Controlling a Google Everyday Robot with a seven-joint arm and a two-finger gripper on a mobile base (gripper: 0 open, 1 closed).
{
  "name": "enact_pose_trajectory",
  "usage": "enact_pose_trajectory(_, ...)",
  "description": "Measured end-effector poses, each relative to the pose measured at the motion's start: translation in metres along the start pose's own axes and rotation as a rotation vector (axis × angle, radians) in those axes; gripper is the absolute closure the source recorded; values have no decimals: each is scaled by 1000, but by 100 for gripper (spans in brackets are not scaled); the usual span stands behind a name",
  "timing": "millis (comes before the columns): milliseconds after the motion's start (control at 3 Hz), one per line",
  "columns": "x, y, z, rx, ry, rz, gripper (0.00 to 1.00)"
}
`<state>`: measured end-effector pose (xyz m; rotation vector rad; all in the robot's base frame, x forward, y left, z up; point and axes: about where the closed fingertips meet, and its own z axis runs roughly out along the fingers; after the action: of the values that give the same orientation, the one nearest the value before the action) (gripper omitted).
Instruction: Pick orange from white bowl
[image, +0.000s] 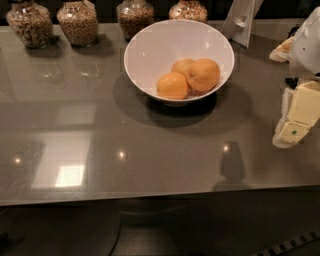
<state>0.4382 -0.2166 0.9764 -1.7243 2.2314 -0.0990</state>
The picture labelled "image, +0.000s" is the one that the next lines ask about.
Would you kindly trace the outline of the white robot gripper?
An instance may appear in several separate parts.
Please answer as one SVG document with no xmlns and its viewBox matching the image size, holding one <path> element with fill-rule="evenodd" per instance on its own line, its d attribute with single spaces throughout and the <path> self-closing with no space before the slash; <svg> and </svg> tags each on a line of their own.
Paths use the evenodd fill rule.
<svg viewBox="0 0 320 256">
<path fill-rule="evenodd" d="M 301 79 L 320 79 L 320 7 L 316 7 L 291 36 L 269 55 L 276 62 L 288 62 L 290 72 Z M 282 96 L 282 117 L 273 144 L 279 148 L 297 145 L 320 119 L 320 83 L 308 81 Z"/>
</svg>

